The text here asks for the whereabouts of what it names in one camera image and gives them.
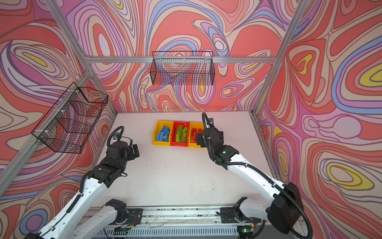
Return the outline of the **red lego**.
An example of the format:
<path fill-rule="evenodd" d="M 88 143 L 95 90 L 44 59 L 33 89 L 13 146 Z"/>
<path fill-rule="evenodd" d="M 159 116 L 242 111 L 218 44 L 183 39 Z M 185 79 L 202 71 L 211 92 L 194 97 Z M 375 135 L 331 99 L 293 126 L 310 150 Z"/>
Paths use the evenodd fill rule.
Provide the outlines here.
<path fill-rule="evenodd" d="M 197 135 L 198 133 L 201 133 L 202 129 L 201 128 L 192 128 L 191 132 L 191 143 L 197 143 Z"/>

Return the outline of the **green lego square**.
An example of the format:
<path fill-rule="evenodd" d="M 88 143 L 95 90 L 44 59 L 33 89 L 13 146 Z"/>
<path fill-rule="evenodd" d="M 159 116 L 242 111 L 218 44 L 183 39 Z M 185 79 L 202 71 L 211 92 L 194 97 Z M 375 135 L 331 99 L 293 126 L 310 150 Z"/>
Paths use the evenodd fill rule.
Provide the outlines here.
<path fill-rule="evenodd" d="M 182 136 L 186 137 L 187 134 L 188 134 L 188 128 L 185 127 L 185 128 L 183 128 L 183 130 L 182 130 Z"/>

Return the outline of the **green lego tall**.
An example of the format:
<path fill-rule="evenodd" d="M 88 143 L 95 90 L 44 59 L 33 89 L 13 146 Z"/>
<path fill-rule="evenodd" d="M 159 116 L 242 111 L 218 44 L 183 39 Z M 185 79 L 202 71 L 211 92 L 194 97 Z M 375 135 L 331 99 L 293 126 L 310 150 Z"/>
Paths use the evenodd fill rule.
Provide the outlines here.
<path fill-rule="evenodd" d="M 177 134 L 181 134 L 182 131 L 183 131 L 183 126 L 179 125 L 178 128 L 177 128 Z"/>

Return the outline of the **blue lego studs up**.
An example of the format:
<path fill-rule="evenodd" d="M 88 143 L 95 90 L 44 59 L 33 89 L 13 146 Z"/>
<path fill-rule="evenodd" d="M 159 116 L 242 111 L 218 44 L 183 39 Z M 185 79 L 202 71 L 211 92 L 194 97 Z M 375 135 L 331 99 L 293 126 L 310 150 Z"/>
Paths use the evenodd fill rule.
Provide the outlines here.
<path fill-rule="evenodd" d="M 157 136 L 156 136 L 156 141 L 162 141 L 162 138 L 163 138 L 163 133 L 158 133 Z"/>

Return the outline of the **blue lego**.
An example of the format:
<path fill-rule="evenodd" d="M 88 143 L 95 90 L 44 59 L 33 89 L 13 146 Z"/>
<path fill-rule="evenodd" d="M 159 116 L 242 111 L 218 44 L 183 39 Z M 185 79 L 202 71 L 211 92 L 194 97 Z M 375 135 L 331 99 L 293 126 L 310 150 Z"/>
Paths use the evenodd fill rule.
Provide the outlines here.
<path fill-rule="evenodd" d="M 170 129 L 166 125 L 164 125 L 162 127 L 162 129 L 161 129 L 161 132 L 163 132 L 164 134 L 169 134 L 170 133 Z"/>

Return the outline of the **blue lego underside up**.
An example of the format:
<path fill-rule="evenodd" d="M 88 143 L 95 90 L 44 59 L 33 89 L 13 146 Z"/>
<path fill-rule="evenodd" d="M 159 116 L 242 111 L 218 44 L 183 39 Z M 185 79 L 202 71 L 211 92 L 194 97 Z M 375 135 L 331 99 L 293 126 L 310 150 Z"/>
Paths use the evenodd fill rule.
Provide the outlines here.
<path fill-rule="evenodd" d="M 162 141 L 168 142 L 169 141 L 169 136 L 167 134 L 164 134 L 162 136 Z"/>

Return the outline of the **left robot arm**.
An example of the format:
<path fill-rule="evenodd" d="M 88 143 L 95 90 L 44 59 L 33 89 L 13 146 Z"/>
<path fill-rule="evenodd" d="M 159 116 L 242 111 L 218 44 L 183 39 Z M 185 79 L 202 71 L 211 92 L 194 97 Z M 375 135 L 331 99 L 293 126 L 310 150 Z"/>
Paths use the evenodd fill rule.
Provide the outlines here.
<path fill-rule="evenodd" d="M 126 203 L 111 199 L 98 213 L 80 223 L 91 205 L 119 177 L 125 177 L 126 165 L 139 157 L 136 144 L 122 140 L 124 127 L 117 127 L 106 142 L 106 156 L 81 179 L 80 189 L 69 203 L 37 233 L 28 233 L 27 239 L 91 239 L 110 224 L 123 225 L 129 213 Z"/>

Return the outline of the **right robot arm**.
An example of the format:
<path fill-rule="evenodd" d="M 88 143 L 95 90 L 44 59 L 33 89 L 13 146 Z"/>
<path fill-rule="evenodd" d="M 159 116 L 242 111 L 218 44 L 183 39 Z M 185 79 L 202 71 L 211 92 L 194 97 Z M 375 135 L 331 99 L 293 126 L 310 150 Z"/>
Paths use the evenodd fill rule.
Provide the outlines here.
<path fill-rule="evenodd" d="M 234 147 L 224 143 L 224 135 L 206 113 L 202 113 L 204 129 L 197 134 L 197 144 L 208 150 L 210 159 L 224 169 L 244 179 L 264 198 L 261 203 L 247 197 L 234 206 L 236 218 L 257 218 L 268 221 L 283 234 L 293 233 L 300 239 L 313 236 L 311 223 L 304 211 L 299 189 L 293 183 L 284 184 L 252 165 Z"/>

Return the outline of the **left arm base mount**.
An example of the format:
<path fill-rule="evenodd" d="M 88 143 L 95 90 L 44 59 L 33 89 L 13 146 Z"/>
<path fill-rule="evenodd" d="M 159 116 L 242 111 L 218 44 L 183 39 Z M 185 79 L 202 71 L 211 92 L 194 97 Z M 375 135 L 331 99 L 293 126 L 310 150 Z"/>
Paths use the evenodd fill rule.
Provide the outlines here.
<path fill-rule="evenodd" d="M 103 234 L 106 238 L 111 239 L 115 236 L 126 236 L 128 232 L 141 224 L 143 209 L 132 208 L 127 209 L 127 216 L 123 223 L 115 223 L 117 227 L 113 227 L 110 230 L 103 229 Z"/>

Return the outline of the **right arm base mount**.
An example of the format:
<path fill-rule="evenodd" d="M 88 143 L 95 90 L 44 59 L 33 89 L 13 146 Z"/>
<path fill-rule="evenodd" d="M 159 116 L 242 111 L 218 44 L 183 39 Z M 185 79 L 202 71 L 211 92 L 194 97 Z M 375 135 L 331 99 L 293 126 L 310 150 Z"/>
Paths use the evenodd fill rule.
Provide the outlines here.
<path fill-rule="evenodd" d="M 221 207 L 216 214 L 220 216 L 221 222 L 224 224 L 258 224 L 262 220 L 258 218 L 247 218 L 239 209 L 235 207 Z"/>

